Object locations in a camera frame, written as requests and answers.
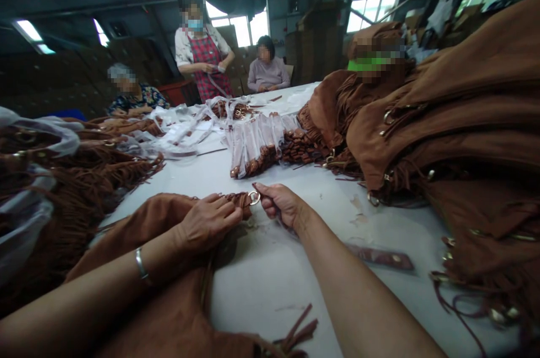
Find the brown leather tab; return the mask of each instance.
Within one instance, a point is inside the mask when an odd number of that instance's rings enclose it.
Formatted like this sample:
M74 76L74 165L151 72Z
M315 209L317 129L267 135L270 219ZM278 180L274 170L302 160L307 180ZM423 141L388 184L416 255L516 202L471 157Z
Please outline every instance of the brown leather tab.
M415 266L407 254L384 251L375 248L359 247L354 244L345 243L346 247L363 261L378 265L389 266L404 271L412 271Z

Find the person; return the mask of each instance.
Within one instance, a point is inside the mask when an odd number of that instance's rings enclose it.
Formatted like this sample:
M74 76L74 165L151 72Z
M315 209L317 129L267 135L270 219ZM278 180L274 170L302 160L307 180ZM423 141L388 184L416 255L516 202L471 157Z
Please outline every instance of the person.
M216 96L231 97L225 71L235 53L215 27L204 21L199 0L178 0L178 7L182 16L174 37L178 70L195 76L202 103Z
M267 216L280 213L298 234L345 358L446 356L305 201L283 185L254 186ZM197 202L181 224L142 247L149 278L154 284L172 279L189 252L217 245L241 219L242 209L217 194ZM33 356L36 351L43 356L82 355L147 291L140 274L134 253L128 253L17 310L0 321L0 356Z
M289 88L291 80L270 36L262 36L257 42L259 58L249 66L247 86L254 92L275 91Z
M116 85L119 95L107 111L110 116L139 116L150 113L157 106L168 109L169 103L156 88L139 83L135 72L117 62L109 68L109 79Z

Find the plaid apron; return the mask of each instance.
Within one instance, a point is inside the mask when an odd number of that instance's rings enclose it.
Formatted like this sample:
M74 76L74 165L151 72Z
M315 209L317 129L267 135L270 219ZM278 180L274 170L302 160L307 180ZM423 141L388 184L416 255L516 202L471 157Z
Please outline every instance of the plaid apron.
M190 41L194 64L197 62L206 62L210 65L219 64L221 61L221 53L219 52L218 47L214 44L208 30L206 30L205 38L191 39L189 34L187 38ZM199 90L202 103L206 102L206 99L211 99L216 96L223 96L223 94L212 85L212 82L210 82L210 78L206 72L197 71L194 73L194 75L195 83L197 84L197 89ZM232 96L231 82L229 81L228 76L219 71L216 71L211 76L214 82L220 86L225 93Z

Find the silver bangle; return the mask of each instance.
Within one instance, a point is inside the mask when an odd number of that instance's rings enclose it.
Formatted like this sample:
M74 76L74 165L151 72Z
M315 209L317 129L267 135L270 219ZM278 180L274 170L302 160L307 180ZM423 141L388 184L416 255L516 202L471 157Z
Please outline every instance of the silver bangle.
M148 272L146 272L145 267L142 265L141 248L142 247L139 247L135 250L135 261L137 261L137 266L139 267L141 279L145 281L148 286L152 286L153 283L149 278Z

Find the white shirt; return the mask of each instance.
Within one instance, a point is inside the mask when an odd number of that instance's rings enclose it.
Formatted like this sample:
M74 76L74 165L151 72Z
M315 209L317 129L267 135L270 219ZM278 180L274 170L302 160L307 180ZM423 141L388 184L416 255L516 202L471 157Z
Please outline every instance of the white shirt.
M205 24L205 29L203 32L203 37L206 37L206 30L208 29L208 34L212 38L214 44L218 47L218 50L222 55L226 56L229 54L231 48L221 36L221 34L213 27L211 24ZM190 38L194 38L193 33L191 33L187 27L180 26L176 30L176 35L174 36L174 45L176 47L176 65L186 65L193 64L193 52L191 51L190 40L188 39L188 34Z

